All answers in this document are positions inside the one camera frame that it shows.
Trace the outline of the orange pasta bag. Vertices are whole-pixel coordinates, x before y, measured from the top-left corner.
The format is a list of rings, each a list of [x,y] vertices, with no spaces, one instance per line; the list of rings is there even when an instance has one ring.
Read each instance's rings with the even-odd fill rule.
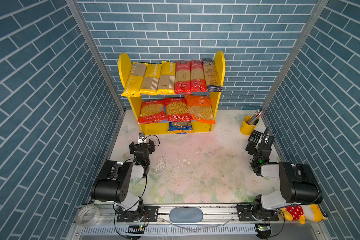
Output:
[[[194,121],[215,125],[211,100],[207,96],[186,95],[188,111]]]

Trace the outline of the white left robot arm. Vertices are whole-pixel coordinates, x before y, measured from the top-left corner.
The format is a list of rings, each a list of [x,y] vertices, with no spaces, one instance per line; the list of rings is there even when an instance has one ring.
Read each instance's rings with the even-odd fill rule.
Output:
[[[131,159],[119,163],[107,160],[103,164],[92,188],[91,198],[101,202],[112,202],[121,222],[148,221],[142,197],[129,191],[131,179],[148,179],[150,154],[155,151],[152,140],[138,140],[129,145]]]

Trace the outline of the red fusilli bag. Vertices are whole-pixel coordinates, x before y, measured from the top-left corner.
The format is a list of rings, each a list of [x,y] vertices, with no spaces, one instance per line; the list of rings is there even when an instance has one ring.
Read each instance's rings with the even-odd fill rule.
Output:
[[[138,124],[160,123],[166,119],[164,100],[142,102]]]
[[[165,98],[167,120],[169,122],[190,122],[192,117],[184,98]]]

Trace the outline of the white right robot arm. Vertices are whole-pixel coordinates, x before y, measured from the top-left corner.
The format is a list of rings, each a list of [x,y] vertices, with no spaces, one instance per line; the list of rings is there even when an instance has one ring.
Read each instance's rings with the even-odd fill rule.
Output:
[[[246,151],[252,155],[250,165],[253,172],[259,177],[278,179],[280,188],[256,196],[252,204],[238,204],[239,220],[277,221],[278,212],[282,212],[287,221],[298,221],[303,225],[308,218],[304,210],[322,202],[322,191],[309,165],[270,160],[274,139],[267,132],[254,131]]]

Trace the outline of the red spaghetti bag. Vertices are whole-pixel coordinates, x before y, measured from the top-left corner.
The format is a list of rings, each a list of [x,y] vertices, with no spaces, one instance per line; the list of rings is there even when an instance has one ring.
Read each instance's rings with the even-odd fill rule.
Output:
[[[176,62],[175,94],[191,93],[191,62]]]
[[[203,62],[200,60],[191,61],[191,91],[192,93],[207,92],[207,85],[204,76]]]

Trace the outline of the yellow spaghetti bag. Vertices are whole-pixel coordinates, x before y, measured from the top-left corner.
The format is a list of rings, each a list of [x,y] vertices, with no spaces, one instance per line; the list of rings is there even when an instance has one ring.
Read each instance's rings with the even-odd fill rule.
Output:
[[[122,97],[140,97],[148,63],[133,63]]]
[[[139,94],[156,96],[161,76],[162,64],[148,64]]]
[[[157,94],[175,94],[176,63],[162,61],[161,75],[159,79]]]

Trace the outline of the blue Moli spaghetti bag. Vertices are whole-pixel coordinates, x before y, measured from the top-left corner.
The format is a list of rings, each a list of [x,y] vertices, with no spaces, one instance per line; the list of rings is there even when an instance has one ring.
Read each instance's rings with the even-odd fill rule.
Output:
[[[208,92],[221,92],[223,87],[217,72],[215,62],[212,59],[203,59],[204,76]]]

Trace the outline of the blue macaroni bag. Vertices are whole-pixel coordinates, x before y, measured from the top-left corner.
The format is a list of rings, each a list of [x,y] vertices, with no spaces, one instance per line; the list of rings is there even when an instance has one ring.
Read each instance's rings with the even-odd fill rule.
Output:
[[[194,130],[191,122],[171,122],[168,132],[171,134],[188,134],[193,133]]]

